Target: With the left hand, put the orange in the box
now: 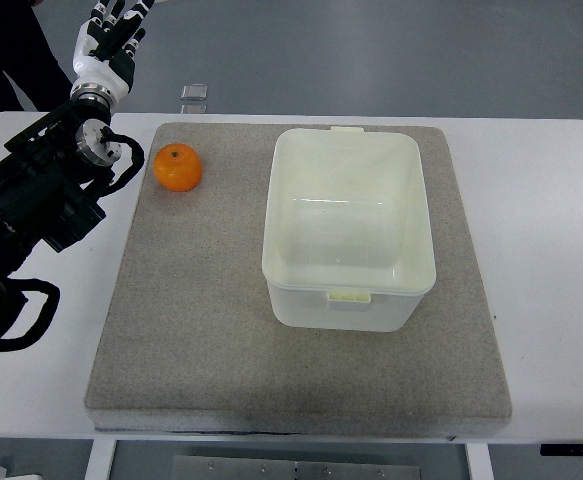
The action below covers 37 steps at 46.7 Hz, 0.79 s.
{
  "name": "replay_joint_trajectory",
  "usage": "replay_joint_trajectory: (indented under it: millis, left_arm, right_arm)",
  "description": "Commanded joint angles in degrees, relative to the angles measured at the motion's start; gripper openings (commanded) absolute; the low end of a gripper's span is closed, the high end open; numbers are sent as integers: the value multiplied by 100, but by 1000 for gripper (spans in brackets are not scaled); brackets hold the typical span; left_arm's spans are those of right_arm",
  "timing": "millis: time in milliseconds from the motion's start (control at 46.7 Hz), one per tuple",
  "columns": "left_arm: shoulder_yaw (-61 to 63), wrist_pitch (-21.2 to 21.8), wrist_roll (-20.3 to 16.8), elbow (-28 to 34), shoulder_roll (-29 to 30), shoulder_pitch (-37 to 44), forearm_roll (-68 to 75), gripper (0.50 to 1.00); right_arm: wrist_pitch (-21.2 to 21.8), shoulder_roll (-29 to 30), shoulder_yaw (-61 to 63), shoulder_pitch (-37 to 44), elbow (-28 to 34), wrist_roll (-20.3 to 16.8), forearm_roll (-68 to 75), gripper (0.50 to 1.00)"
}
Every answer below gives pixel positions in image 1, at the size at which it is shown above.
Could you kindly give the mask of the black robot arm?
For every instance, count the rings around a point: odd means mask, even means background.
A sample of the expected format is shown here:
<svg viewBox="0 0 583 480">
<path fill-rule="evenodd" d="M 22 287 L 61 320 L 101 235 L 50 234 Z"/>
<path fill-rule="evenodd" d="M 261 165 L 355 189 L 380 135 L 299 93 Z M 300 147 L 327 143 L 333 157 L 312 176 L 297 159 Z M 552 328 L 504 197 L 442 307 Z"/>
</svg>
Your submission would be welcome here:
<svg viewBox="0 0 583 480">
<path fill-rule="evenodd" d="M 60 252 L 104 219 L 101 198 L 125 187 L 145 155 L 115 133 L 113 95 L 84 84 L 57 109 L 10 139 L 0 161 L 0 352 L 30 347 L 47 331 L 60 290 L 40 279 L 15 279 L 34 247 Z"/>
</svg>

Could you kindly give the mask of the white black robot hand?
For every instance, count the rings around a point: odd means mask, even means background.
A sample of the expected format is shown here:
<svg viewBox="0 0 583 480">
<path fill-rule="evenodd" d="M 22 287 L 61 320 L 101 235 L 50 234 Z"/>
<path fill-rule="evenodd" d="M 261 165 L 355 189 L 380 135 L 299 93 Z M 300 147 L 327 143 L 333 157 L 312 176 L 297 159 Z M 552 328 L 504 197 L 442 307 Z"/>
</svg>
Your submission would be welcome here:
<svg viewBox="0 0 583 480">
<path fill-rule="evenodd" d="M 89 19 L 80 27 L 73 54 L 77 75 L 70 97 L 98 97 L 114 111 L 131 91 L 135 73 L 135 55 L 145 36 L 142 22 L 154 3 L 135 1 L 99 1 Z"/>
</svg>

